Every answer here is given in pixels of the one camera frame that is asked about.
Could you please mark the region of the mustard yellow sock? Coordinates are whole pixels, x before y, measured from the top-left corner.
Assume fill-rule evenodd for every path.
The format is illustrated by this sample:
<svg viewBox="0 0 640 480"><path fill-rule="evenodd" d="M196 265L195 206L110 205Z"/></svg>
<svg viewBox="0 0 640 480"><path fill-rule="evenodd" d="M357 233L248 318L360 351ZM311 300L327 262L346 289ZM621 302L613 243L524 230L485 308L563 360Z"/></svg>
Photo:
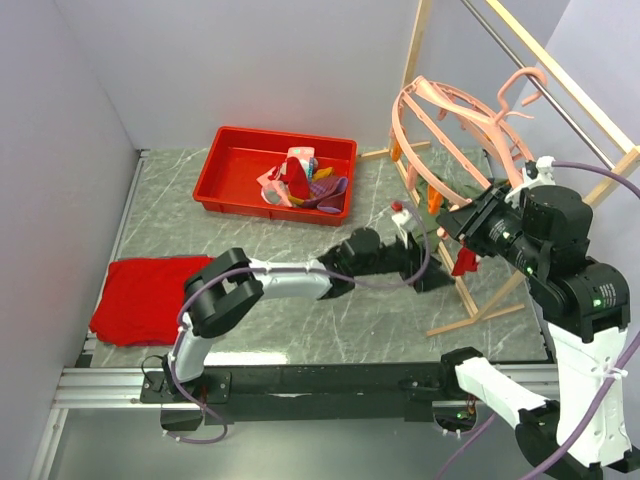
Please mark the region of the mustard yellow sock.
<svg viewBox="0 0 640 480"><path fill-rule="evenodd" d="M331 167L319 169L315 172L309 182L309 195L307 198L296 197L288 187L288 200L296 207L315 207L319 201L328 195L329 183L334 176L334 169Z"/></svg>

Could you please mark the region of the pink patterned sock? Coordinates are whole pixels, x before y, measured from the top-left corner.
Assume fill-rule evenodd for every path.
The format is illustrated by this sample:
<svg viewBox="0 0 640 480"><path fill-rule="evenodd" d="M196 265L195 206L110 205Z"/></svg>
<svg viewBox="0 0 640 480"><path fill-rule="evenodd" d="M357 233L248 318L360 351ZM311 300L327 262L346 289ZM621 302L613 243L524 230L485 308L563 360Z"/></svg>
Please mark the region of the pink patterned sock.
<svg viewBox="0 0 640 480"><path fill-rule="evenodd" d="M287 151L286 158L290 156L297 157L301 161L307 170L308 180L310 182L317 169L315 149L313 147L291 147ZM293 207L294 205L287 197L288 188L280 179L281 168L284 166L285 160L258 177L257 182L261 187L261 196L267 203Z"/></svg>

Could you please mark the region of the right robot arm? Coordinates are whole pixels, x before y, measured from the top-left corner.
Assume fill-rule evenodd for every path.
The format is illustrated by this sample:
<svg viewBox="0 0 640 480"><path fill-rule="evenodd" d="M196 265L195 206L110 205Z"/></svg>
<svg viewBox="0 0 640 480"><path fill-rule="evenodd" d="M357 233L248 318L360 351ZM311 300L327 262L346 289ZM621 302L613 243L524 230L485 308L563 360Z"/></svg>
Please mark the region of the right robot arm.
<svg viewBox="0 0 640 480"><path fill-rule="evenodd" d="M484 402L514 429L527 461L553 478L635 471L639 451L626 432L618 365L630 322L628 284L588 256L593 212L577 192L538 186L524 190L517 206L507 193L491 187L437 221L466 249L501 257L526 276L555 345L560 397L527 390L469 347L442 356L440 390Z"/></svg>

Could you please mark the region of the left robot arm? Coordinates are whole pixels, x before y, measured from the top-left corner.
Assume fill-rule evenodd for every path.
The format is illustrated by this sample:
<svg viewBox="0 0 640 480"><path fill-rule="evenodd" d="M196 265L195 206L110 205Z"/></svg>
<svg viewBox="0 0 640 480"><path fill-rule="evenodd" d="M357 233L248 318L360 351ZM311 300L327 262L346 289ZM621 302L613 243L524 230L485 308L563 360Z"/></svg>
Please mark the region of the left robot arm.
<svg viewBox="0 0 640 480"><path fill-rule="evenodd" d="M259 301L334 299L357 285L371 288L363 279L384 274L400 277L388 289L410 286L418 293L453 283L427 241L418 243L407 234L385 244L371 228L353 231L323 255L302 263L259 261L241 248L224 252L184 284L178 334L163 359L164 389L176 401L193 399L214 340L234 329Z"/></svg>

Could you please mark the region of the red sock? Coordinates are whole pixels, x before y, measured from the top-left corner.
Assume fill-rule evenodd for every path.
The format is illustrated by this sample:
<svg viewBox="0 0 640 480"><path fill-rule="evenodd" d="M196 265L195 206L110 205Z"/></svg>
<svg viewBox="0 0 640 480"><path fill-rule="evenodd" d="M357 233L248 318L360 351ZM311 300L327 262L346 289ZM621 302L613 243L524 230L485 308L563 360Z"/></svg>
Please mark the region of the red sock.
<svg viewBox="0 0 640 480"><path fill-rule="evenodd" d="M280 179L287 186L291 197L302 202L310 198L307 170L297 157L286 158Z"/></svg>
<svg viewBox="0 0 640 480"><path fill-rule="evenodd" d="M461 247L451 271L453 277L461 277L478 270L481 257L472 250Z"/></svg>

